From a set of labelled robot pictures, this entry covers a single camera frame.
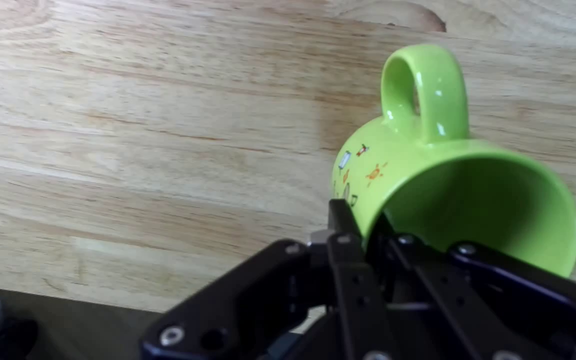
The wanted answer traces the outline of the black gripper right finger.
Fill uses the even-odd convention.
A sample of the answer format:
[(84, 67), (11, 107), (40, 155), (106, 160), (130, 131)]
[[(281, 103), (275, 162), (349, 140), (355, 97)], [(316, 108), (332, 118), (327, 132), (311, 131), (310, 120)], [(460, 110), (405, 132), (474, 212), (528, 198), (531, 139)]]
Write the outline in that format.
[(370, 254), (414, 282), (468, 360), (576, 360), (576, 282), (475, 242), (437, 253), (384, 218)]

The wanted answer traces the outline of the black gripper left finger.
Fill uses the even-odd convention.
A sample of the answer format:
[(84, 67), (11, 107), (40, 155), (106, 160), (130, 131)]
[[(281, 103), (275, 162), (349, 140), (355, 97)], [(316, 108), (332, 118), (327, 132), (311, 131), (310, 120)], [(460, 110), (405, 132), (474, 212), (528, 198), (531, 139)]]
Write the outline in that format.
[(345, 201), (327, 203), (326, 241), (327, 263), (333, 276), (336, 312), (341, 326), (345, 360), (393, 360), (388, 309), (371, 267), (366, 263), (361, 239)]

